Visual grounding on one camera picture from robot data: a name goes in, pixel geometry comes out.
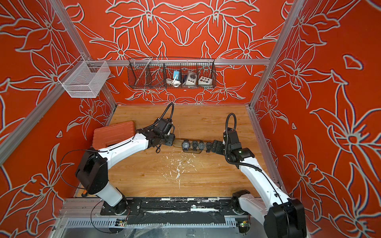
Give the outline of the black watch placed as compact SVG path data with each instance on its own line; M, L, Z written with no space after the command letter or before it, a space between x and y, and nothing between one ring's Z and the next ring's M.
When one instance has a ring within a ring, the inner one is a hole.
M211 142L207 142L205 147L206 147L206 153L210 153L211 150L212 150L212 143Z

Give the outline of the black slim round watch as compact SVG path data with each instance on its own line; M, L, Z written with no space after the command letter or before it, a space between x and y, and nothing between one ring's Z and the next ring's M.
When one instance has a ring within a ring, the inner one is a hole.
M205 149L205 143L202 140L198 143L198 148L200 151Z

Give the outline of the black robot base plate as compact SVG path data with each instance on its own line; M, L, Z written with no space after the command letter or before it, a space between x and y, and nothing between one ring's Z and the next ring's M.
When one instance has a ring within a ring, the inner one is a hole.
M124 218L127 224L229 224L253 222L247 212L238 211L230 197L130 197L121 214L101 202L101 216Z

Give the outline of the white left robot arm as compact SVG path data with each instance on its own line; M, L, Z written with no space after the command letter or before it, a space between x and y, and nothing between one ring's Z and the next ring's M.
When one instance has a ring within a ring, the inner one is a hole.
M153 124L137 130L132 137L99 150L85 149L75 172L83 189L101 198L116 215L128 211L127 199L109 181L108 170L138 152L155 148L159 153L162 145L172 146L175 140L173 113L174 103L170 103Z

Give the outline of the black chunky sport watch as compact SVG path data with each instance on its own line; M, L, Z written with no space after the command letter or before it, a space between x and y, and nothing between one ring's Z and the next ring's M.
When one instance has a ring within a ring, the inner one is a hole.
M182 142L182 150L183 151L189 151L190 149L190 141L188 139L185 139L183 142Z

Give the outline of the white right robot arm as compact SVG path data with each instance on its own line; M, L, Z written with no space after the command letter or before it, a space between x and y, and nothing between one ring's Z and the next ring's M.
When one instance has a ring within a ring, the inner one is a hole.
M298 199L283 192L260 166L254 153L242 147L236 131L237 122L232 128L229 120L236 118L230 113L225 121L223 140L217 141L212 152L223 155L228 164L234 165L251 182L262 201L258 201L247 190L240 190L232 196L233 210L248 213L262 224L269 238L305 238L307 226L305 208Z

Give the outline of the dark wooden watch stand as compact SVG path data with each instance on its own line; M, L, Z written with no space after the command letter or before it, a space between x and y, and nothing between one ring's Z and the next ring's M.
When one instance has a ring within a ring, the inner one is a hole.
M174 142L173 142L173 147L175 147L175 148L180 148L180 149L182 149L182 142L183 142L184 140L182 140L182 139L176 139L176 140L174 140ZM183 151L183 152L185 152L185 153L192 153L192 154L200 154L200 153L202 153L202 152L205 152L206 153L206 148L204 149L204 150L202 150L202 151L200 151L199 149L197 150L197 151L193 151L192 150L192 145L190 146L190 149L189 149L189 151Z

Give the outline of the black watch dark red dial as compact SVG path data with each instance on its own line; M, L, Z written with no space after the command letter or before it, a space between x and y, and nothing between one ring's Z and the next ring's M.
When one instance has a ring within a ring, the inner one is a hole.
M196 140L192 141L191 145L192 145L192 150L193 151L197 151L198 150L198 145L199 145L198 141L196 141Z

